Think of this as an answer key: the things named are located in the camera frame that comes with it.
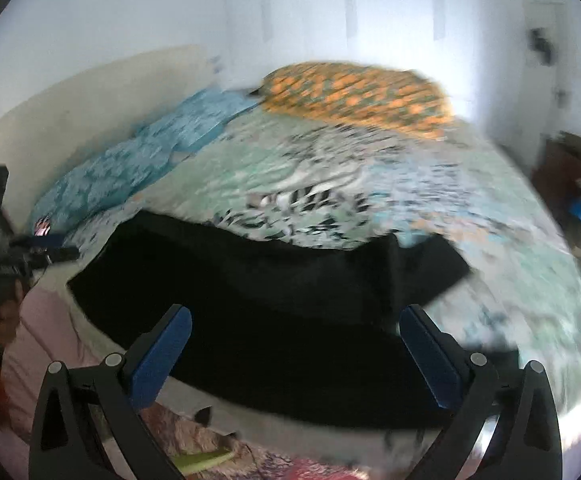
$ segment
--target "bedspread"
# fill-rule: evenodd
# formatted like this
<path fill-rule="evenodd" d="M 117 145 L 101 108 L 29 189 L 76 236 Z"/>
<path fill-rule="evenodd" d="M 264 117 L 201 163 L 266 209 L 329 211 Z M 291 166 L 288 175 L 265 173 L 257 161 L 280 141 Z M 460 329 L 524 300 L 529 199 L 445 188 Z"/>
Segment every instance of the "bedspread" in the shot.
<path fill-rule="evenodd" d="M 419 140 L 256 108 L 126 205 L 82 225 L 72 238 L 84 253 L 79 267 L 142 207 L 312 247 L 353 248 L 386 232 L 405 245 L 445 235 L 473 272 L 427 307 L 430 317 L 462 345 L 518 347 L 520 365 L 542 362 L 563 448 L 581 437 L 575 260 L 525 179 L 467 124 L 443 141 Z M 111 348 L 94 330 L 80 335 Z"/>

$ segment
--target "black towel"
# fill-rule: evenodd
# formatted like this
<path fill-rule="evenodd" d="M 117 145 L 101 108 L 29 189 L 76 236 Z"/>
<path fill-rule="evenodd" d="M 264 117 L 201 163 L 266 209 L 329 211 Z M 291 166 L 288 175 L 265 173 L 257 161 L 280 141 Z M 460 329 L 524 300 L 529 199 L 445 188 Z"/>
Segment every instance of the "black towel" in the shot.
<path fill-rule="evenodd" d="M 440 427 L 448 413 L 382 329 L 468 271 L 440 236 L 310 249 L 140 212 L 69 286 L 123 348 L 171 304 L 188 307 L 192 336 L 172 375 L 191 386 L 317 424 L 401 429 Z"/>

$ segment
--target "mattress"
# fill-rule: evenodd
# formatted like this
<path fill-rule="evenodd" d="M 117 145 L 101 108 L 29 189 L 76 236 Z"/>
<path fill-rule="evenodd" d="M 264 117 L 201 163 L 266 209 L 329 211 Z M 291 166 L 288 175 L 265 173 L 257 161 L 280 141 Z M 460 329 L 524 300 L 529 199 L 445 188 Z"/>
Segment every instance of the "mattress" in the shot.
<path fill-rule="evenodd" d="M 42 285 L 63 287 L 65 295 L 66 281 L 142 208 L 254 240 L 309 247 L 354 248 L 388 232 L 406 246 L 431 233 L 444 235 L 473 272 L 429 304 L 429 316 L 466 348 L 518 348 L 520 365 L 542 362 L 563 450 L 581 438 L 581 277 L 575 260 L 526 180 L 468 124 L 457 122 L 444 140 L 421 140 L 255 108 L 158 182 L 82 223 L 71 237 L 82 258 L 50 268 Z M 74 301 L 72 316 L 96 357 L 123 350 Z M 238 431 L 257 444 L 366 465 L 412 464 L 435 437 L 280 420 L 174 380 L 158 400 L 187 416 L 212 405 L 214 429 Z M 485 449 L 488 430 L 476 454 Z"/>

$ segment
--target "white wall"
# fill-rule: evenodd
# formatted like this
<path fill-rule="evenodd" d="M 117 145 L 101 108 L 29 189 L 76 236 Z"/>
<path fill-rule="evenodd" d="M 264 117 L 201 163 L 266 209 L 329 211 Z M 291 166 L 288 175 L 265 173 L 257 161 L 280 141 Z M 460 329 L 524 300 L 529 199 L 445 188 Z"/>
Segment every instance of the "white wall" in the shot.
<path fill-rule="evenodd" d="M 521 0 L 13 0 L 0 17 L 0 116 L 84 69 L 201 43 L 224 85 L 300 60 L 414 68 L 502 136 L 523 66 Z"/>
<path fill-rule="evenodd" d="M 0 16 L 0 117 L 53 83 L 147 50 L 226 48 L 223 0 L 12 0 Z"/>
<path fill-rule="evenodd" d="M 414 68 L 491 136 L 509 127 L 525 48 L 521 0 L 227 1 L 232 86 L 308 59 Z"/>

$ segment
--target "bed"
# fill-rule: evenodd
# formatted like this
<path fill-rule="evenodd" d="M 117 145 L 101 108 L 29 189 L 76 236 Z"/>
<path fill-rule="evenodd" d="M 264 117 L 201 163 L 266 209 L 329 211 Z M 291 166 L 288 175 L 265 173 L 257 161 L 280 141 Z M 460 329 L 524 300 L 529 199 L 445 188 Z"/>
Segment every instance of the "bed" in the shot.
<path fill-rule="evenodd" d="M 14 225 L 30 228 L 36 200 L 67 170 L 132 138 L 140 124 L 213 79 L 203 50 L 187 46 L 92 69 L 12 110 L 0 120 L 0 162 L 11 171 L 4 208 Z M 158 180 L 74 228 L 70 241 L 81 259 L 50 268 L 38 283 L 66 300 L 96 358 L 123 349 L 89 322 L 66 284 L 139 210 L 320 248 L 351 249 L 389 232 L 408 246 L 439 233 L 473 272 L 427 312 L 466 347 L 518 348 L 522 365 L 545 365 L 568 460 L 567 450 L 581 440 L 581 277 L 525 179 L 470 124 L 456 120 L 443 140 L 416 139 L 254 107 L 235 114 L 202 148 L 168 160 Z M 158 402 L 187 417 L 212 406 L 213 430 L 238 431 L 270 449 L 390 470 L 408 470 L 435 437 L 310 425 L 172 379 Z M 475 456 L 491 431 L 482 431 Z"/>

